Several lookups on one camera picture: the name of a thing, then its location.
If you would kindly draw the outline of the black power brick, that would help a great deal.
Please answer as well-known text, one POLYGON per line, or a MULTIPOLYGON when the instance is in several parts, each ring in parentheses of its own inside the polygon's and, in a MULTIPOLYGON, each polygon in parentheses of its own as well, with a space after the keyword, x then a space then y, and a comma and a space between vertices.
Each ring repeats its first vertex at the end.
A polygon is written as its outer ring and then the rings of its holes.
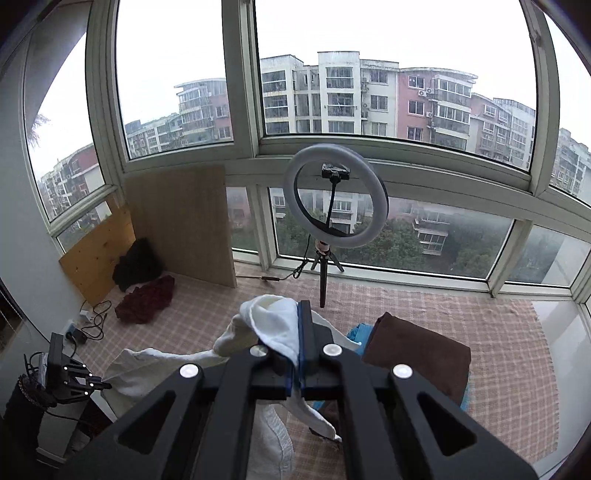
POLYGON ((87 335, 76 325, 70 324, 65 332, 65 338, 72 344, 83 345, 87 342, 87 335))

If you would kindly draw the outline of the white power adapter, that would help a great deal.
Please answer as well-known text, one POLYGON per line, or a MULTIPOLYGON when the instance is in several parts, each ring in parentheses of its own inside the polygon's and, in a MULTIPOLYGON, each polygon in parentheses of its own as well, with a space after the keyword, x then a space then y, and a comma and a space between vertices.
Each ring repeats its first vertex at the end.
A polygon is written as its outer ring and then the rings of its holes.
POLYGON ((90 322, 92 320, 92 314, 87 310, 81 310, 79 312, 79 317, 84 322, 90 322))

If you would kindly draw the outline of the blue folded garment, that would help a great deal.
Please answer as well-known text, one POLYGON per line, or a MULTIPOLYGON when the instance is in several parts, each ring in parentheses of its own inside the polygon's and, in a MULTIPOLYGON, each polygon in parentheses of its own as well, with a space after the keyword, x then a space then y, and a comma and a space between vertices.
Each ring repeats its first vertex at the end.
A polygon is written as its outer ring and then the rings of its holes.
MULTIPOLYGON (((356 348, 355 348, 356 354, 358 354, 360 356, 363 355, 363 352, 365 352, 367 344, 369 343, 370 334, 372 333, 372 330, 373 330, 372 325, 369 325, 366 323, 360 323, 360 324, 356 325, 355 327, 353 327, 351 330, 349 330, 348 333, 346 333, 346 337, 349 340, 353 341, 353 343, 356 343, 356 348)), ((469 388, 470 388, 470 383, 467 383, 467 386, 464 390, 462 402, 460 404, 461 409, 465 412, 468 411, 468 407, 469 407, 469 388)))

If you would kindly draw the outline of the black garment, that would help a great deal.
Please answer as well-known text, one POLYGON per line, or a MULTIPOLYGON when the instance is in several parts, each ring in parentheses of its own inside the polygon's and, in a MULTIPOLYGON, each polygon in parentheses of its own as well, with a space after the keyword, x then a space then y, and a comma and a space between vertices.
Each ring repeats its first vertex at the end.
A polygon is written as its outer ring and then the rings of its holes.
POLYGON ((147 238, 136 239, 115 265, 112 280, 121 292, 130 286, 157 279, 164 265, 147 238))

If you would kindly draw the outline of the pine wood board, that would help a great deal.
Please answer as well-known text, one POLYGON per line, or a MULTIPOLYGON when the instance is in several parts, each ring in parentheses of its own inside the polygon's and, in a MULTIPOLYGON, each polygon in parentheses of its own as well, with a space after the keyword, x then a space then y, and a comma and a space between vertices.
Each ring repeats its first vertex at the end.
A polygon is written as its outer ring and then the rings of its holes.
POLYGON ((134 241, 130 211, 124 205, 74 244, 59 264, 84 300, 94 306, 114 288, 114 267, 134 241))

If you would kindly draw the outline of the brown folded garment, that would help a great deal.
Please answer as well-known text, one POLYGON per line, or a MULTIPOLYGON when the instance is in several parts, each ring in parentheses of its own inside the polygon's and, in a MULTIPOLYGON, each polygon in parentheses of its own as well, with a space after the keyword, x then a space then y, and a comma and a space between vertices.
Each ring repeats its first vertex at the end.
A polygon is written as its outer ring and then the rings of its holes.
POLYGON ((468 346, 390 313, 372 326, 363 362, 385 369, 406 364, 460 406, 470 376, 468 346))

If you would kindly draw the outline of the pink plaid table cloth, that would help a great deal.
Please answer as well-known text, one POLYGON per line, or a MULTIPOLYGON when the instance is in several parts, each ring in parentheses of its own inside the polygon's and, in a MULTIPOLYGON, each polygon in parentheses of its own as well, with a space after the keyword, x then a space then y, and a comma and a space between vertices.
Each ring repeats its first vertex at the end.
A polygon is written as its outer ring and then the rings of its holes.
POLYGON ((294 292, 239 292, 175 276, 170 317, 219 326, 197 354, 123 350, 108 367, 116 422, 66 479, 287 479, 283 406, 342 444, 349 479, 532 479, 535 470, 461 408, 467 346, 391 314, 365 349, 335 329, 356 290, 322 317, 294 292))

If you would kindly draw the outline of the dark red garment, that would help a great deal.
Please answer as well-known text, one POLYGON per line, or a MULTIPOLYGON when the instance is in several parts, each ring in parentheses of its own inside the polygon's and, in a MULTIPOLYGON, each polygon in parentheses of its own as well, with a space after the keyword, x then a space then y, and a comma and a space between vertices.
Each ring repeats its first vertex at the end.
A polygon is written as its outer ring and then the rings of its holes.
POLYGON ((175 279, 170 275, 136 287, 116 306, 116 317, 126 324, 151 322, 158 312, 171 304, 174 287, 175 279))

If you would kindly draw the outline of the light plywood board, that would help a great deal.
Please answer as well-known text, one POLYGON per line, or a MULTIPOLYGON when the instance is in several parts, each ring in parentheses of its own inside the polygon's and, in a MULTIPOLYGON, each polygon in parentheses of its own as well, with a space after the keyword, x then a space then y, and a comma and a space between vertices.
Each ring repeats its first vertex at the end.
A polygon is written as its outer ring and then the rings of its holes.
POLYGON ((166 271, 235 288, 222 166, 136 172, 123 190, 135 236, 149 241, 166 271))

